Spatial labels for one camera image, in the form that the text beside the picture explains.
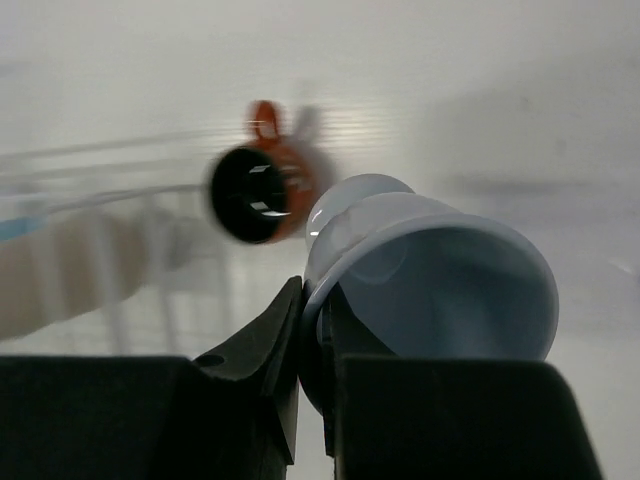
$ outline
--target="cup rim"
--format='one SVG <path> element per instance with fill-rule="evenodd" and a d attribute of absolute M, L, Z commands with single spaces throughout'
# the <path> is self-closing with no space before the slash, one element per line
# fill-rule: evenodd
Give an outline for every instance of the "cup rim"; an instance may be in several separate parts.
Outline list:
<path fill-rule="evenodd" d="M 552 304 L 552 332 L 550 332 L 546 339 L 543 350 L 540 352 L 539 358 L 535 360 L 543 360 L 551 350 L 557 328 L 559 317 L 559 296 L 557 284 L 551 270 L 551 267 L 547 263 L 542 253 L 531 243 L 524 235 L 511 227 L 504 225 L 495 220 L 489 218 L 471 215 L 466 213 L 445 213 L 440 215 L 424 215 L 418 217 L 412 217 L 408 219 L 399 220 L 383 226 L 382 228 L 371 232 L 362 241 L 356 243 L 348 250 L 344 251 L 340 258 L 333 264 L 326 273 L 316 282 L 313 286 L 308 278 L 305 278 L 305 290 L 310 291 L 309 297 L 305 302 L 305 306 L 301 316 L 301 328 L 311 329 L 316 331 L 316 322 L 322 304 L 338 283 L 340 278 L 345 272 L 360 258 L 364 257 L 367 253 L 378 248 L 379 246 L 387 243 L 391 240 L 399 238 L 403 235 L 415 233 L 426 229 L 438 229 L 447 227 L 457 228 L 473 228 L 483 233 L 495 235 L 506 240 L 509 240 L 515 248 L 520 250 L 527 258 L 529 258 L 540 269 L 545 283 L 550 287 L 549 291 L 552 292 L 553 298 Z"/>

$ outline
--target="white wall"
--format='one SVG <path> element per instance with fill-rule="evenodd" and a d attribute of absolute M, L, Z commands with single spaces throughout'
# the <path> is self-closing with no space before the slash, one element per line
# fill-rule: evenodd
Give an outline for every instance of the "white wall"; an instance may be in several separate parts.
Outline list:
<path fill-rule="evenodd" d="M 613 263 L 640 262 L 639 16 L 633 0 L 4 0 L 0 153 L 212 129 L 102 160 L 204 158 L 243 138 L 252 99 L 318 107 L 339 176 L 398 176 L 547 254 L 562 297 L 550 360 L 609 478 L 635 478 L 640 291 Z M 302 272 L 295 245 L 283 277 Z M 329 478 L 304 412 L 291 477 Z"/>

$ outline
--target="wire rack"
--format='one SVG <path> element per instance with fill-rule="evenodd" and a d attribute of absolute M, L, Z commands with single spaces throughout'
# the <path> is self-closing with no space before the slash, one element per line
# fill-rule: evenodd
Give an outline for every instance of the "wire rack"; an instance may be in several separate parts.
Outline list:
<path fill-rule="evenodd" d="M 47 325 L 0 339 L 0 353 L 193 356 L 228 337 L 236 327 L 225 291 L 225 239 L 212 228 L 202 201 L 198 180 L 205 166 L 151 161 L 0 178 L 0 255 L 7 242 L 28 242 L 37 291 L 25 293 L 43 306 Z M 95 308 L 70 317 L 69 292 L 61 291 L 60 281 L 69 266 L 57 255 L 60 238 L 51 232 L 78 214 L 88 214 L 82 234 L 99 291 Z M 135 224 L 147 257 L 142 284 L 127 298 L 108 218 Z M 178 266 L 167 261 L 168 231 L 182 242 Z"/>

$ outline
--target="blue object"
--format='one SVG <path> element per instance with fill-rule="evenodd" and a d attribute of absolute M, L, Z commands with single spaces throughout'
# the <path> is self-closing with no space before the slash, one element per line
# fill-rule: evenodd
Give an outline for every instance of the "blue object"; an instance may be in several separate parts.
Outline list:
<path fill-rule="evenodd" d="M 40 226 L 40 220 L 33 217 L 18 217 L 0 222 L 0 242 L 26 235 Z"/>

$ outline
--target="black plastic part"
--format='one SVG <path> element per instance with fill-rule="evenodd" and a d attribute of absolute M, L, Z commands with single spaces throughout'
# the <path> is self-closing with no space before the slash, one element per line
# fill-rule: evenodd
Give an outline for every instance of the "black plastic part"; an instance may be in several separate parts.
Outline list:
<path fill-rule="evenodd" d="M 0 358 L 0 478 L 283 480 L 301 280 L 196 361 Z"/>
<path fill-rule="evenodd" d="M 243 242 L 268 241 L 286 214 L 284 178 L 259 150 L 240 147 L 227 152 L 207 190 L 220 224 Z"/>
<path fill-rule="evenodd" d="M 337 480 L 602 478 L 573 395 L 550 365 L 399 358 L 371 338 L 339 287 L 322 321 Z"/>

